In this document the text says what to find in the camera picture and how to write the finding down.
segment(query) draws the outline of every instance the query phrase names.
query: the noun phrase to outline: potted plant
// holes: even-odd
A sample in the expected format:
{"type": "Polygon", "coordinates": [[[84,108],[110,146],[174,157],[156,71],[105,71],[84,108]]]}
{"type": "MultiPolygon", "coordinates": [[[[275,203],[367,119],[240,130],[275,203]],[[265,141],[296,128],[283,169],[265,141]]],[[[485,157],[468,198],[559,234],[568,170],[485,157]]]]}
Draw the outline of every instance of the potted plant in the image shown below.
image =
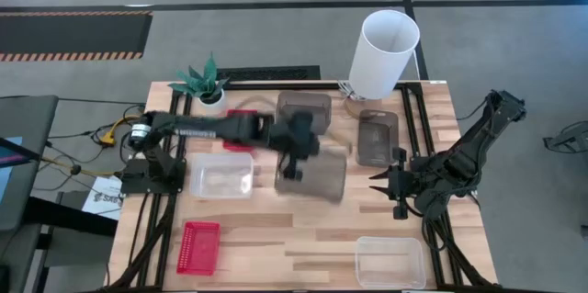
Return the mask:
{"type": "Polygon", "coordinates": [[[200,75],[191,66],[188,66],[189,75],[182,71],[177,72],[185,84],[171,83],[169,86],[176,91],[197,98],[208,114],[216,115],[224,110],[225,98],[222,89],[228,79],[217,79],[217,65],[212,53],[204,65],[204,73],[200,75]]]}

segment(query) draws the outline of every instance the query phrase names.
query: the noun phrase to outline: red object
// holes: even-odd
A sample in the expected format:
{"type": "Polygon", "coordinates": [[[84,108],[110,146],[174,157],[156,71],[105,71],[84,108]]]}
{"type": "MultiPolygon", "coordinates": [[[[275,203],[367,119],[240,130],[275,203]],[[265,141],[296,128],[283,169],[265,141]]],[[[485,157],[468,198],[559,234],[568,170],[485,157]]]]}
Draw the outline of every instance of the red object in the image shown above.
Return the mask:
{"type": "Polygon", "coordinates": [[[187,222],[177,260],[178,274],[212,276],[217,268],[221,226],[213,222],[187,222]]]}
{"type": "MultiPolygon", "coordinates": [[[[229,109],[229,110],[227,110],[227,116],[229,117],[230,115],[232,115],[234,113],[256,113],[256,112],[257,112],[257,110],[254,110],[254,109],[229,109]]],[[[230,141],[223,141],[222,148],[225,150],[232,151],[232,152],[250,152],[254,149],[251,146],[244,146],[242,144],[238,144],[238,143],[234,143],[234,142],[230,142],[230,141]]]]}

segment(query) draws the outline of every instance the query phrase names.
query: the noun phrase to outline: white paper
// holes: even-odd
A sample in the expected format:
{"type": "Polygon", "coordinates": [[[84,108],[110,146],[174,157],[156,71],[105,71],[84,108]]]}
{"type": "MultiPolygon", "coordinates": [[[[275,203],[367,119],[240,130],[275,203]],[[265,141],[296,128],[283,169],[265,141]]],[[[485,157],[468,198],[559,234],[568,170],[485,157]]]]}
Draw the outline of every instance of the white paper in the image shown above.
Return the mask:
{"type": "Polygon", "coordinates": [[[364,20],[349,72],[353,91],[366,99],[388,96],[419,42],[420,31],[407,15],[380,10],[364,20]]]}
{"type": "Polygon", "coordinates": [[[120,180],[114,176],[110,178],[97,177],[94,189],[90,190],[82,211],[119,220],[120,208],[122,207],[122,199],[119,197],[121,184],[120,180]]]}

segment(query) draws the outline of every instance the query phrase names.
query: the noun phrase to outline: green plant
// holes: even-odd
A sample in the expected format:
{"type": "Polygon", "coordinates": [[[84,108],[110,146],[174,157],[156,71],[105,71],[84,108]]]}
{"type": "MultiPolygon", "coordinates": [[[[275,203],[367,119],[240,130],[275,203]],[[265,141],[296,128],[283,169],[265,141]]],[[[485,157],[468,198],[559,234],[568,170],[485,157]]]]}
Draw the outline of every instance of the green plant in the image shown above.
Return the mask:
{"type": "Polygon", "coordinates": [[[200,75],[191,66],[188,66],[189,75],[182,71],[177,71],[177,76],[185,84],[171,83],[168,85],[176,91],[198,97],[202,102],[212,104],[221,98],[221,91],[228,79],[217,79],[217,64],[214,62],[212,53],[204,65],[204,73],[200,75]]]}

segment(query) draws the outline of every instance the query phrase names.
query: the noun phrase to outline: black floor mat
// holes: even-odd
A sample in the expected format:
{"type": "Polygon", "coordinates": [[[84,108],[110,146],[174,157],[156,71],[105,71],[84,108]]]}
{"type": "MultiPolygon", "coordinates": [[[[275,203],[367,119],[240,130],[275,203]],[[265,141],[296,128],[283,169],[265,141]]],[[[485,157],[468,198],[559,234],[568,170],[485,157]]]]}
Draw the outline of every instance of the black floor mat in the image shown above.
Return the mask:
{"type": "Polygon", "coordinates": [[[139,59],[153,13],[0,13],[0,62],[139,59]]]}

